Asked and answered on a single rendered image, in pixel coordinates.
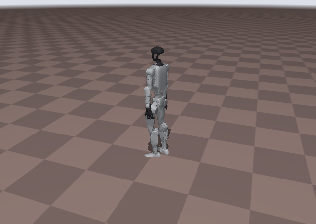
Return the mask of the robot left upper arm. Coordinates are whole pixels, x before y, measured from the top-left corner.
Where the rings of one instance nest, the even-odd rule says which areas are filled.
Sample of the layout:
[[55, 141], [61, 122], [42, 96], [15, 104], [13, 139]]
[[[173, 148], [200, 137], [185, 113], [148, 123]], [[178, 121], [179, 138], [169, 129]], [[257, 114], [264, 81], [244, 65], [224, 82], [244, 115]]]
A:
[[147, 86], [149, 88], [149, 90], [151, 91], [152, 90], [152, 84], [153, 84], [153, 76], [155, 74], [155, 68], [154, 67], [151, 67], [151, 68], [148, 68], [146, 70], [146, 83], [147, 83]]

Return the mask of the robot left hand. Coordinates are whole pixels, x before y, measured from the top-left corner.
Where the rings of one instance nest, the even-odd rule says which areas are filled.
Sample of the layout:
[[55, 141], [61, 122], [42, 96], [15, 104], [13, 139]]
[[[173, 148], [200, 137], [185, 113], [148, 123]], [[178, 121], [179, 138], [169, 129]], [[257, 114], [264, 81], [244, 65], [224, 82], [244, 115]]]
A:
[[150, 108], [146, 108], [145, 116], [147, 116], [147, 119], [154, 119], [151, 112], [151, 105], [150, 105]]

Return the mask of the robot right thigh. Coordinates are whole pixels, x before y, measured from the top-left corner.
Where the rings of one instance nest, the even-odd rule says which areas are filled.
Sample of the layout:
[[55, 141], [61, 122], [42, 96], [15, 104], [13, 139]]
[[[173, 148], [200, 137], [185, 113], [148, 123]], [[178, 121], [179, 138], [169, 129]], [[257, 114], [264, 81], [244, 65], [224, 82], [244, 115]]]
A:
[[167, 124], [164, 122], [164, 116], [165, 116], [165, 107], [167, 105], [168, 100], [165, 99], [164, 105], [158, 109], [157, 114], [157, 120], [159, 124], [159, 129], [164, 131], [167, 129]]

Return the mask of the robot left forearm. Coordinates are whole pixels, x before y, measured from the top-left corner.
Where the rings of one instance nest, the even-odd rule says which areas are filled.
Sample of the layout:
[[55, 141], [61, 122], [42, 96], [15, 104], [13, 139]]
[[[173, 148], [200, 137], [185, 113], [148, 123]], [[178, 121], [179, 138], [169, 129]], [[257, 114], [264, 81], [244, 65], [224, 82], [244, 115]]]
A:
[[150, 90], [148, 87], [145, 87], [144, 88], [144, 92], [145, 92], [145, 105], [146, 105], [146, 108], [150, 108], [150, 104], [151, 104], [151, 93], [150, 93]]

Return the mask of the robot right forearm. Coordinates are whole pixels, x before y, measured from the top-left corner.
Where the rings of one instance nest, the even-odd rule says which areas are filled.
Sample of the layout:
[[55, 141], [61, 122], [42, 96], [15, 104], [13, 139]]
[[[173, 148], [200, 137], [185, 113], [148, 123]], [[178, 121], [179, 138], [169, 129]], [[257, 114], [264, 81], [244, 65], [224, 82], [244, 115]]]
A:
[[168, 84], [166, 84], [165, 90], [162, 91], [162, 95], [164, 96], [164, 98], [166, 98], [166, 95], [167, 95], [167, 88], [168, 88]]

